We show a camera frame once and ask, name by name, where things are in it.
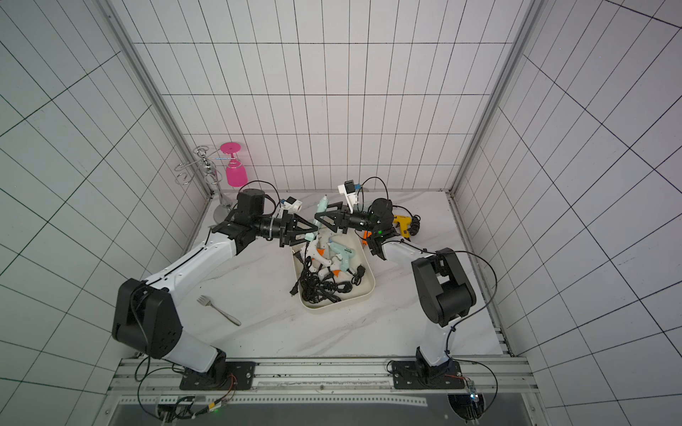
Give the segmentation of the pink plastic wine glass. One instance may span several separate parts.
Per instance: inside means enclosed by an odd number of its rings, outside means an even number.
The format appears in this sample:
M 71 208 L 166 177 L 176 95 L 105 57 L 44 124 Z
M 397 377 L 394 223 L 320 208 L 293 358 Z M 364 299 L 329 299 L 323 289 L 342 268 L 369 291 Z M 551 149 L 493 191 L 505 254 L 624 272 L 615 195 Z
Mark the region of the pink plastic wine glass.
M 237 142 L 227 142 L 220 146 L 220 152 L 227 161 L 225 168 L 227 184 L 232 187 L 241 188 L 248 183 L 247 170 L 238 157 L 242 146 Z

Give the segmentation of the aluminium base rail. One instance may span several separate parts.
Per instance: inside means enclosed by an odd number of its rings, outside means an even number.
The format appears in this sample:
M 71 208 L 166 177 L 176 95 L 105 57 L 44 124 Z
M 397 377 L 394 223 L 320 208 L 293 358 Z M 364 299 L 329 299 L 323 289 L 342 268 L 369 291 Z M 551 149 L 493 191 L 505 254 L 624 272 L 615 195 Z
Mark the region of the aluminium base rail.
M 171 406 L 211 403 L 394 403 L 422 406 L 429 394 L 483 396 L 539 391 L 523 358 L 469 357 L 453 362 L 435 379 L 420 378 L 411 358 L 293 358 L 230 360 L 227 379 L 216 387 L 178 367 L 154 361 L 150 368 L 124 360 L 108 389 L 119 404 Z

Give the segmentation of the yellow glue gun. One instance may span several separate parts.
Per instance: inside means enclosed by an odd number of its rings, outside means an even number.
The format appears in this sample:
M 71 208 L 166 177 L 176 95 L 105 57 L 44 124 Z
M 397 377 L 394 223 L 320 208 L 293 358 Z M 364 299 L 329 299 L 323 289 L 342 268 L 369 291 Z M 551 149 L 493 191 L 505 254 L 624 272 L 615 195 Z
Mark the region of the yellow glue gun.
M 421 228 L 421 218 L 419 215 L 414 216 L 395 216 L 394 225 L 400 233 L 400 236 L 406 240 L 418 235 Z

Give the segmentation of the cream plastic storage tray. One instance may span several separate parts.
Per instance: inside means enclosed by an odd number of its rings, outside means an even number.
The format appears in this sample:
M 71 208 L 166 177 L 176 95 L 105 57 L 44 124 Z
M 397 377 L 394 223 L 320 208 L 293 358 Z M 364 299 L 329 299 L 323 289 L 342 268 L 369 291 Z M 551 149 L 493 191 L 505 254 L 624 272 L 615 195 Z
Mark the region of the cream plastic storage tray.
M 309 243 L 292 251 L 295 281 L 291 296 L 296 296 L 303 307 L 313 312 L 323 312 L 367 299 L 374 292 L 377 283 L 364 251 L 366 246 L 362 245 L 360 237 L 325 232 L 319 233 L 315 238 L 318 248 L 322 250 L 328 249 L 329 240 L 355 250 L 356 255 L 351 260 L 354 275 L 341 272 L 338 277 L 329 275 L 326 280 L 321 280 L 316 269 L 312 272 L 308 269 L 311 259 L 305 258 L 305 249 Z

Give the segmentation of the chrome glass holder stand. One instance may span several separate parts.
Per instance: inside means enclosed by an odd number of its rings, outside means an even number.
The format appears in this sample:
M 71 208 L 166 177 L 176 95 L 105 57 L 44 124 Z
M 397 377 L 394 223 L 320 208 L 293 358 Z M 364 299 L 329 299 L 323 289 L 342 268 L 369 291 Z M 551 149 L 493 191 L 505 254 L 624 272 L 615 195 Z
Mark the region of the chrome glass holder stand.
M 218 199 L 218 205 L 212 215 L 216 224 L 227 219 L 228 214 L 234 207 L 234 200 L 229 198 L 223 190 L 221 182 L 223 180 L 218 166 L 211 158 L 217 150 L 211 151 L 207 146 L 198 146 L 194 150 L 197 159 L 187 163 L 180 163 L 173 168 L 175 181 L 178 185 L 187 186 L 198 171 L 204 183 L 211 188 L 211 194 Z

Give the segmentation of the silver metal fork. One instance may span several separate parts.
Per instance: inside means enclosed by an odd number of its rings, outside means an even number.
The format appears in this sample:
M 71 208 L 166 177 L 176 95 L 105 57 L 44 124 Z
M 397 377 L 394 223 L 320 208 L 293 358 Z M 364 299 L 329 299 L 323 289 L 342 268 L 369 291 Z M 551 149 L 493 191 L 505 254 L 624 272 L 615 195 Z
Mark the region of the silver metal fork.
M 240 327 L 242 325 L 242 323 L 241 323 L 241 321 L 239 321 L 239 319 L 237 319 L 233 315 L 221 310 L 216 305 L 214 305 L 213 301 L 208 296 L 200 295 L 199 298 L 197 298 L 197 302 L 202 306 L 209 307 L 209 308 L 213 309 L 214 311 L 218 312 L 220 315 L 222 315 L 224 318 L 226 318 L 228 321 L 230 321 L 232 324 L 236 325 L 237 327 Z

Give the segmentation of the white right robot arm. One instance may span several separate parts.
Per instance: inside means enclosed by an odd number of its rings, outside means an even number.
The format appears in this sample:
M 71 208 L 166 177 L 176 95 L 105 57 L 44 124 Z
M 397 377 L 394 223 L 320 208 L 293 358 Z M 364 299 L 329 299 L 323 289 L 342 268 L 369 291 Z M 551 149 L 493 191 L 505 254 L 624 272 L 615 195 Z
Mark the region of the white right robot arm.
M 374 200 L 367 209 L 336 202 L 314 217 L 332 231 L 367 232 L 364 240 L 370 253 L 398 264 L 414 279 L 420 306 L 430 324 L 414 360 L 387 363 L 394 388 L 465 389 L 474 393 L 474 382 L 465 377 L 449 354 L 450 323 L 465 319 L 477 304 L 473 285 L 454 250 L 427 250 L 401 237 L 394 225 L 396 208 L 387 198 Z

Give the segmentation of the small white glue gun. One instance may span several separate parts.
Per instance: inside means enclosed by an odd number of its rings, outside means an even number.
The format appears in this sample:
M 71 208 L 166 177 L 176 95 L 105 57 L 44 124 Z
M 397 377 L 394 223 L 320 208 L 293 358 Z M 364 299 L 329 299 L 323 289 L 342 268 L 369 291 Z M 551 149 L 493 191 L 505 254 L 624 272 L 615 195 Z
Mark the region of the small white glue gun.
M 329 248 L 322 250 L 318 248 L 317 241 L 310 241 L 305 249 L 305 258 L 311 259 L 309 270 L 314 269 L 321 280 L 326 280 L 329 275 L 338 277 L 341 271 L 341 258 L 339 255 L 333 253 Z

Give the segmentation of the large mint glue gun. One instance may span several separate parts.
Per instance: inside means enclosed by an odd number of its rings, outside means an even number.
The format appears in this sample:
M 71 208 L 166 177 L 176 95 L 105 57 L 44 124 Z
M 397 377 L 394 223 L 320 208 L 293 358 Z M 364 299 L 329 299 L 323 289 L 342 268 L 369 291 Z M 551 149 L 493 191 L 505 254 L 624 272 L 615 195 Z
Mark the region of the large mint glue gun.
M 328 197 L 328 195 L 323 195 L 323 197 L 321 197 L 321 200 L 317 204 L 316 212 L 317 213 L 326 212 L 328 207 L 329 207 L 329 197 Z

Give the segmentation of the orange glue gun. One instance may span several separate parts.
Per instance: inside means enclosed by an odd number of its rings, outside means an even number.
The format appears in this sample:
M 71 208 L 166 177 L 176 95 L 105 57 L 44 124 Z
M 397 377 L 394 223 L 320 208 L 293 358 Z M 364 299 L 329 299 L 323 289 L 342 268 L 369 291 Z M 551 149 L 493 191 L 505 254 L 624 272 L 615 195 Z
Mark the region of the orange glue gun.
M 364 231 L 361 235 L 362 245 L 363 246 L 369 246 L 371 237 L 372 237 L 372 232 Z

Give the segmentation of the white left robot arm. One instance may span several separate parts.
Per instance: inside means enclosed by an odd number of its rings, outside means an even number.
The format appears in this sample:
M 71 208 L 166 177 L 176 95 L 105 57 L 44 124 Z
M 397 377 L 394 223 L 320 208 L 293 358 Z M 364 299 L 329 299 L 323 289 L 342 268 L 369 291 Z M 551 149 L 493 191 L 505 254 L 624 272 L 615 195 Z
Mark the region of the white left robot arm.
M 259 238 L 295 246 L 318 225 L 289 211 L 265 211 L 266 193 L 246 189 L 205 242 L 144 280 L 129 279 L 117 293 L 112 337 L 152 360 L 183 367 L 184 390 L 220 390 L 230 381 L 227 355 L 186 331 L 178 306 L 219 264 Z

